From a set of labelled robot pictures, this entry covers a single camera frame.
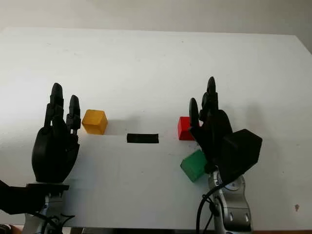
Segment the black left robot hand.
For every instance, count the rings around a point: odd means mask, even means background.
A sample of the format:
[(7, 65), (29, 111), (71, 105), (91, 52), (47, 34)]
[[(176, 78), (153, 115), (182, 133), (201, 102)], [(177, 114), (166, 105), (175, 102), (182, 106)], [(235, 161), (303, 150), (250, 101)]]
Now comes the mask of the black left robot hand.
[(62, 86), (54, 83), (50, 102), (46, 106), (44, 125), (38, 131), (32, 151), (32, 168), (37, 182), (62, 183), (78, 157), (81, 119), (77, 96), (71, 96), (66, 120), (63, 115)]

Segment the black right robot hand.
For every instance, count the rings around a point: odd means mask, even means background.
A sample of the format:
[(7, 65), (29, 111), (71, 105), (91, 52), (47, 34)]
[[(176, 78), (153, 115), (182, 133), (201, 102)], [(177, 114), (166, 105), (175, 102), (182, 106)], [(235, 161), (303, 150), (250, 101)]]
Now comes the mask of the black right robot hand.
[(233, 132), (227, 114), (219, 109), (214, 77), (208, 80), (201, 107), (199, 110), (195, 98), (191, 98), (189, 132), (205, 155), (207, 163), (204, 172), (209, 174), (217, 170), (224, 136)]

